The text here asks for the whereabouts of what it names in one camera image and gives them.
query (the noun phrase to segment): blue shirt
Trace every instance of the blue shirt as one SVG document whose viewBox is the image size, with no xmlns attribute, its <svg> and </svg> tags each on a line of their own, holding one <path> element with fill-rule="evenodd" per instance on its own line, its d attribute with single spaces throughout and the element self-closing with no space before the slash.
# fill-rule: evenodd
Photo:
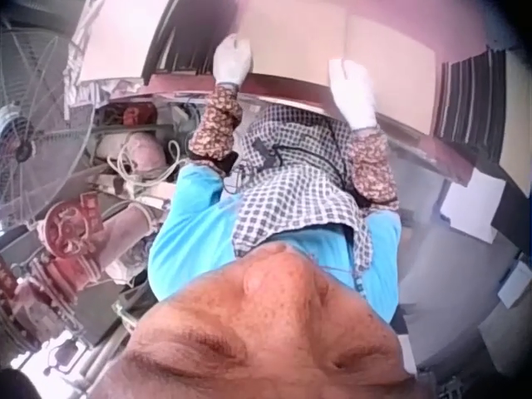
<svg viewBox="0 0 532 399">
<path fill-rule="evenodd" d="M 220 200 L 222 191 L 223 181 L 209 167 L 187 165 L 181 170 L 170 212 L 150 251 L 148 279 L 159 300 L 235 259 L 231 236 L 241 199 L 232 195 Z M 373 258 L 362 276 L 362 284 L 369 304 L 390 322 L 399 300 L 397 247 L 401 221 L 397 214 L 381 211 L 367 217 L 367 226 L 372 236 Z M 276 234 L 268 241 L 292 245 L 353 288 L 352 246 L 342 226 L 313 226 Z"/>
</svg>

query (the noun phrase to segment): hand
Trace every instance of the hand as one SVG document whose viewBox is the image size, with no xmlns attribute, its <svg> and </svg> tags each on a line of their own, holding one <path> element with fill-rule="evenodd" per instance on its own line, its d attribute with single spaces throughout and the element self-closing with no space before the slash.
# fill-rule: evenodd
<svg viewBox="0 0 532 399">
<path fill-rule="evenodd" d="M 214 53 L 214 79 L 216 84 L 230 83 L 242 86 L 251 69 L 251 45 L 236 34 L 227 36 Z"/>
<path fill-rule="evenodd" d="M 329 78 L 334 102 L 351 128 L 376 127 L 375 96 L 366 68 L 354 61 L 331 60 Z"/>
</svg>

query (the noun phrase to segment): skin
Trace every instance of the skin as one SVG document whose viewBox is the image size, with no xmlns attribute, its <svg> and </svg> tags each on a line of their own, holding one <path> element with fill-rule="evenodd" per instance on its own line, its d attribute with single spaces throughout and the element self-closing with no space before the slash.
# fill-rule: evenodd
<svg viewBox="0 0 532 399">
<path fill-rule="evenodd" d="M 403 397 L 392 388 L 411 382 L 391 328 L 283 243 L 263 245 L 154 306 L 119 362 L 138 356 L 170 375 L 141 384 L 138 397 L 169 394 L 173 380 L 192 390 L 182 397 L 220 398 Z"/>
</svg>

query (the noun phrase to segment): fan guard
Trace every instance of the fan guard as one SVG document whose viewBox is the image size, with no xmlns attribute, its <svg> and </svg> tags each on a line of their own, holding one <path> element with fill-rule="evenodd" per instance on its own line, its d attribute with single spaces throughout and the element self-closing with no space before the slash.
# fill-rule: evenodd
<svg viewBox="0 0 532 399">
<path fill-rule="evenodd" d="M 64 72 L 81 59 L 55 32 L 0 31 L 2 229 L 35 221 L 78 166 L 94 107 L 68 107 Z"/>
</svg>

